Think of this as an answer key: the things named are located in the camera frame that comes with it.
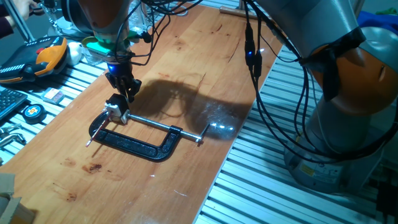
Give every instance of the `wood grain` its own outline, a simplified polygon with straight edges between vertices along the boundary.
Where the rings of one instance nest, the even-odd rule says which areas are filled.
[[[195,7],[172,18],[147,66],[134,67],[143,86],[133,113],[193,133],[207,123],[225,126],[209,130],[202,146],[182,139],[160,163],[97,142],[86,148],[89,125],[116,92],[102,75],[0,167],[16,174],[15,196],[35,222],[191,223],[254,101],[244,28],[244,18]],[[262,33],[278,51],[265,26]],[[137,54],[147,49],[133,46]],[[263,59],[262,80],[275,56],[265,48]],[[165,136],[134,122],[107,128],[154,144]]]

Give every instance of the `metal rod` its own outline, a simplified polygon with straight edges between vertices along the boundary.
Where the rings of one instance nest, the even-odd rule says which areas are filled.
[[[26,42],[33,42],[35,41],[32,33],[30,32],[28,26],[25,23],[25,20],[19,14],[17,7],[12,0],[3,0],[4,7],[6,8],[8,14],[11,16],[12,20],[14,20],[18,31],[21,33],[22,38]]]
[[[151,121],[149,119],[142,118],[140,116],[129,114],[128,117],[130,119],[134,120],[134,121],[138,121],[140,123],[147,124],[149,126],[152,126],[153,128],[157,128],[157,129],[160,129],[160,130],[163,130],[163,131],[168,131],[170,129],[170,126],[167,126],[165,124],[160,124],[160,123],[158,123],[156,121]],[[203,140],[203,136],[206,134],[206,131],[209,128],[209,126],[210,125],[208,124],[207,127],[205,128],[205,130],[203,130],[203,132],[201,133],[200,136],[198,136],[196,134],[192,134],[192,133],[186,132],[186,131],[181,131],[181,137],[199,143],[199,142],[201,142]]]
[[[108,112],[108,116],[104,119],[104,121],[101,123],[101,125],[98,127],[98,129],[94,132],[90,140],[86,143],[86,147],[88,147],[91,142],[94,140],[94,138],[97,136],[97,134],[100,132],[100,130],[105,126],[106,122],[109,121],[109,118],[112,116],[112,112]]]

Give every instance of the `metal tube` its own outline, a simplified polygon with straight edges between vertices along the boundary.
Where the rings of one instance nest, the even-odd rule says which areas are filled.
[[[146,118],[141,118],[140,116],[136,116],[136,115],[132,115],[132,114],[129,114],[128,116],[129,116],[130,119],[132,119],[134,121],[138,121],[140,123],[148,124],[148,125],[150,125],[150,126],[152,126],[154,128],[161,129],[163,131],[168,131],[170,129],[170,126],[167,126],[165,124],[160,124],[160,123],[158,123],[156,121],[151,121],[151,120],[146,119]]]
[[[170,129],[170,126],[167,126],[165,124],[160,124],[156,121],[151,121],[149,119],[146,118],[141,118],[140,116],[136,116],[133,114],[129,114],[128,118],[134,120],[134,121],[138,121],[140,123],[144,123],[144,124],[148,124],[149,126],[152,126],[153,128],[157,128],[163,131],[168,131]],[[195,141],[195,142],[200,142],[202,140],[202,136],[198,136],[196,134],[192,134],[192,133],[188,133],[186,131],[181,131],[181,137],[191,140],[191,141]]]
[[[15,25],[18,28],[18,31],[21,33],[22,38],[28,43],[35,41],[32,33],[25,23],[25,20],[19,14],[19,11],[17,10],[14,2],[12,0],[3,0],[3,4],[8,14],[11,16],[12,20],[14,20]]]

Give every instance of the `black cable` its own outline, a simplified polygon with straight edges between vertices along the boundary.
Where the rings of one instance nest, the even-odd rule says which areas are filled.
[[[265,17],[266,19],[268,19],[268,18],[265,16],[264,13],[262,13],[261,11],[258,12],[259,9],[258,9],[255,5],[253,6],[253,5],[251,4],[251,6],[252,6],[252,7],[254,8],[254,10],[256,11],[258,17],[259,17],[259,13],[260,13],[262,17]],[[249,68],[249,70],[250,70],[250,72],[251,72],[251,76],[254,76],[252,69]],[[306,108],[306,106],[308,106],[309,84],[308,84],[308,73],[307,73],[307,71],[306,71],[305,68],[304,68],[304,71],[303,71],[303,72],[304,72],[304,75],[305,75],[305,77],[304,77],[304,84],[303,84],[303,90],[304,90],[305,93],[306,93],[305,108],[304,108],[304,113],[303,113],[303,125],[304,125],[303,131],[305,131],[305,117],[306,117],[306,113],[307,113],[307,108]],[[273,132],[273,130],[271,130],[269,124],[267,123],[267,121],[265,120],[265,118],[263,117],[263,115],[262,115],[262,113],[261,113],[261,108],[262,108],[262,110],[264,110],[264,113],[267,115],[267,117],[268,117],[269,120],[272,122],[272,124],[275,126],[275,128],[277,128],[278,131],[280,131],[280,133],[283,134],[283,135],[286,137],[285,133],[278,127],[278,125],[275,123],[275,121],[271,118],[270,114],[267,112],[267,110],[266,110],[266,108],[265,108],[265,106],[264,106],[264,104],[263,104],[263,102],[262,102],[261,96],[259,95],[259,92],[258,92],[258,81],[255,81],[255,77],[252,77],[252,81],[253,81],[253,84],[255,85],[257,107],[259,108],[259,112],[260,112],[260,115],[261,115],[261,117],[262,117],[263,122],[264,122],[264,123],[266,124],[266,126],[270,129],[272,135],[273,135],[283,146],[285,146],[286,149],[290,150],[290,151],[291,151],[292,153],[294,153],[296,156],[299,156],[300,158],[302,158],[302,159],[304,159],[304,160],[306,160],[306,161],[317,162],[317,163],[324,163],[324,164],[326,164],[326,163],[336,163],[336,162],[342,162],[342,161],[347,161],[347,160],[360,159],[360,158],[363,158],[363,157],[366,157],[366,156],[370,156],[370,155],[374,154],[375,152],[377,152],[377,150],[378,150],[381,146],[385,145],[388,141],[390,141],[390,140],[394,137],[395,133],[398,131],[398,107],[397,107],[397,108],[396,108],[396,116],[395,116],[395,118],[394,118],[394,123],[393,123],[393,125],[391,126],[391,128],[390,128],[385,134],[383,134],[383,136],[382,136],[381,138],[377,139],[376,141],[374,141],[373,143],[369,144],[368,146],[366,146],[366,147],[364,147],[364,148],[362,148],[362,149],[359,149],[358,151],[346,152],[346,153],[344,153],[344,154],[331,154],[331,155],[327,155],[327,156],[324,154],[324,155],[325,155],[324,157],[327,157],[327,158],[329,158],[329,159],[333,159],[333,161],[330,161],[330,162],[325,162],[325,161],[313,161],[313,160],[311,160],[311,159],[302,157],[301,155],[299,155],[298,153],[296,153],[295,151],[293,151],[291,148],[287,147],[287,145],[275,134],[275,132]],[[294,141],[293,139],[291,139],[291,138],[288,138],[288,139],[289,139],[289,141],[291,141],[291,142],[294,143],[294,144],[297,143],[297,142],[295,142],[295,141]],[[319,152],[314,152],[314,151],[312,151],[312,150],[308,150],[306,147],[303,147],[303,146],[300,145],[300,144],[296,144],[296,145],[297,145],[298,147],[304,149],[305,151],[309,152],[309,153],[319,155]]]
[[[159,35],[158,35],[157,38],[156,38],[155,44],[153,44],[153,40],[152,40],[152,42],[151,42],[151,48],[150,48],[150,52],[149,52],[149,56],[148,56],[147,61],[146,61],[145,63],[143,63],[143,64],[142,64],[142,63],[136,63],[136,62],[130,62],[131,64],[133,64],[133,65],[140,65],[140,66],[144,66],[144,65],[147,65],[147,64],[148,64],[148,62],[149,62],[149,60],[150,60],[150,57],[152,56],[152,52],[154,51],[154,49],[155,49],[155,47],[156,47],[156,45],[157,45],[157,42],[158,42],[160,36],[162,35],[163,31],[166,29],[166,27],[167,27],[167,26],[170,24],[170,22],[171,22],[170,16],[167,15],[167,17],[168,17],[169,21],[167,21],[166,25],[164,25],[164,27],[160,30]]]
[[[309,158],[307,158],[307,157],[305,157],[305,156],[303,156],[303,155],[297,153],[295,150],[291,149],[290,147],[288,147],[288,145],[286,145],[286,143],[283,142],[283,140],[281,140],[281,138],[279,138],[278,135],[276,135],[276,133],[275,133],[274,130],[271,128],[271,126],[269,125],[269,123],[268,123],[267,120],[265,119],[264,115],[262,114],[262,111],[261,111],[261,108],[262,108],[262,106],[261,106],[262,100],[261,100],[261,96],[260,96],[259,89],[258,89],[258,80],[255,81],[255,79],[254,79],[254,74],[253,74],[253,72],[252,72],[251,70],[250,70],[250,76],[251,76],[251,78],[252,78],[252,82],[253,82],[253,85],[254,85],[254,90],[256,91],[257,108],[259,109],[259,114],[260,114],[260,117],[261,117],[261,119],[262,119],[262,122],[267,126],[267,128],[269,129],[269,131],[271,132],[271,134],[276,138],[276,140],[278,140],[278,141],[281,143],[281,145],[283,145],[283,146],[284,146],[287,150],[289,150],[291,153],[293,153],[294,155],[296,155],[297,157],[299,157],[299,158],[301,158],[301,159],[303,159],[303,160],[305,160],[305,161],[314,162],[314,163],[319,163],[319,164],[332,164],[332,163],[336,163],[337,161],[316,161],[316,160],[313,160],[313,159],[309,159]],[[270,118],[270,117],[269,117],[269,113],[268,113],[266,110],[264,110],[264,113],[268,116],[268,118]]]
[[[118,59],[118,44],[119,44],[119,38],[120,38],[120,33],[124,27],[124,25],[126,24],[126,21],[130,18],[130,16],[137,10],[137,8],[141,5],[141,2],[138,2],[137,5],[132,9],[132,11],[126,16],[126,18],[123,20],[123,23],[120,25],[119,30],[118,30],[118,35],[116,36],[116,43],[114,46],[114,57],[117,61],[117,63],[119,62]]]
[[[275,53],[274,49],[271,47],[271,45],[268,43],[268,41],[265,40],[265,38],[262,36],[262,34],[260,34],[260,37],[261,37],[262,40],[268,45],[268,47],[271,49],[272,53],[274,53],[274,55],[275,55],[277,58],[279,58],[279,60],[281,60],[281,61],[283,61],[283,62],[286,62],[286,63],[298,62],[298,61],[300,60],[300,59],[298,59],[298,58],[295,59],[295,60],[291,60],[291,61],[287,61],[287,60],[282,59],[280,56],[278,56],[278,55]]]

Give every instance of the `black cord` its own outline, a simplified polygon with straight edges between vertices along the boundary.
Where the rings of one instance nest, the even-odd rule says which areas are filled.
[[[143,65],[147,65],[147,64],[148,64],[148,62],[149,62],[149,60],[150,60],[150,57],[152,56],[152,52],[154,51],[154,49],[155,49],[155,47],[156,47],[156,45],[157,45],[157,43],[158,43],[158,41],[159,41],[160,36],[162,35],[163,31],[166,29],[166,27],[167,27],[167,26],[170,24],[170,22],[171,22],[171,18],[170,18],[169,15],[167,15],[167,18],[169,19],[169,21],[167,21],[166,25],[164,25],[164,27],[160,30],[160,32],[159,32],[159,34],[158,34],[158,36],[157,36],[157,38],[156,38],[155,44],[153,44],[153,39],[152,39],[151,48],[150,48],[150,52],[149,52],[149,56],[148,56],[147,61],[146,61],[145,63],[143,63],[143,64],[141,64],[141,63],[136,63],[136,62],[131,62],[131,64],[133,64],[133,65],[140,65],[140,66],[143,66]]]
[[[120,25],[120,27],[119,27],[119,30],[118,30],[118,35],[117,35],[117,37],[116,37],[116,43],[115,43],[115,46],[114,46],[114,57],[115,57],[115,59],[116,59],[116,61],[117,61],[117,63],[120,63],[119,62],[119,59],[118,59],[118,44],[119,44],[119,38],[120,38],[120,34],[121,34],[121,32],[122,32],[122,30],[123,30],[123,27],[124,27],[124,25],[126,24],[126,22],[127,22],[127,20],[130,18],[130,16],[137,10],[137,8],[139,7],[141,5],[141,2],[138,2],[137,3],[137,5],[132,9],[132,11],[126,16],[126,18],[123,20],[123,23]]]
[[[251,0],[246,0],[251,6],[252,8],[255,10],[257,17],[261,16],[263,20],[268,20],[266,21],[266,24],[270,27],[270,29],[276,31],[277,35],[281,37],[281,39],[283,40],[283,42],[287,45],[290,45],[289,49],[298,57],[301,58],[300,55],[298,54],[298,52],[296,51],[295,48],[292,47],[291,43],[286,39],[286,37],[284,35],[282,35],[281,31],[273,24],[270,22],[270,20],[265,16],[265,14],[263,12],[261,12],[258,7],[256,5],[254,5],[254,3]],[[246,57],[246,63],[247,64],[251,64],[252,62],[247,61],[247,57]],[[272,117],[270,116],[270,114],[267,112],[266,107],[264,106],[261,96],[259,94],[258,91],[258,79],[256,80],[256,77],[254,76],[252,67],[249,66],[249,71],[251,74],[251,78],[252,78],[252,82],[254,84],[254,88],[256,91],[256,101],[257,101],[257,107],[259,108],[259,113],[260,116],[264,122],[264,124],[269,128],[270,132],[272,133],[272,135],[281,143],[281,145],[283,145],[287,150],[289,150],[290,152],[292,152],[293,154],[295,154],[296,156],[300,157],[303,160],[309,161],[309,162],[316,162],[316,163],[324,163],[324,164],[329,164],[329,163],[336,163],[336,162],[342,162],[342,161],[348,161],[348,160],[355,160],[355,159],[360,159],[360,158],[364,158],[366,156],[370,156],[372,154],[374,154],[375,152],[377,152],[377,150],[384,146],[388,141],[390,141],[396,132],[398,132],[398,107],[396,108],[396,116],[394,118],[394,123],[392,124],[391,128],[385,133],[383,134],[383,136],[379,139],[377,139],[376,141],[374,141],[373,143],[369,144],[368,146],[359,149],[357,151],[353,151],[353,152],[346,152],[344,154],[329,154],[326,155],[325,153],[322,153],[321,151],[319,151],[318,149],[315,148],[315,151],[312,151],[311,149],[308,149],[306,147],[303,147],[301,144],[298,144],[296,141],[294,141],[293,139],[291,139],[288,135],[286,135],[283,130],[281,130],[278,125],[275,123],[275,121],[272,119]],[[308,98],[309,98],[309,84],[308,84],[308,73],[306,68],[303,68],[303,73],[304,73],[304,84],[303,84],[303,91],[302,91],[302,95],[305,93],[306,94],[306,99],[305,99],[305,103],[304,103],[304,111],[303,111],[303,133],[304,135],[307,137],[307,134],[305,132],[305,117],[306,117],[306,113],[307,113],[307,106],[308,106]],[[274,127],[276,129],[278,129],[278,131],[280,131],[280,133],[282,135],[284,135],[285,137],[287,137],[287,139],[292,142],[293,144],[295,144],[296,146],[300,147],[301,149],[303,149],[304,151],[307,151],[311,154],[314,155],[319,155],[319,156],[323,156],[325,158],[331,159],[332,161],[314,161],[312,159],[308,159],[306,157],[303,157],[302,155],[300,155],[299,153],[297,153],[296,151],[292,150],[290,147],[288,147],[286,145],[285,142],[283,142],[277,135],[276,133],[271,129],[270,125],[268,124],[268,122],[265,120],[264,116],[262,115],[262,110],[264,111],[264,113],[267,115],[267,117],[269,118],[269,120],[271,121],[271,123],[274,125]]]
[[[262,34],[260,34],[260,37],[261,37],[262,40],[268,45],[268,47],[271,49],[272,53],[274,53],[274,55],[275,55],[277,58],[279,58],[279,60],[281,60],[281,61],[283,61],[283,62],[286,62],[286,63],[298,62],[298,61],[300,60],[300,59],[295,59],[295,60],[287,61],[287,60],[282,59],[280,56],[278,56],[278,55],[275,53],[274,49],[271,47],[271,45],[268,43],[268,41],[265,40],[265,38],[262,36]]]

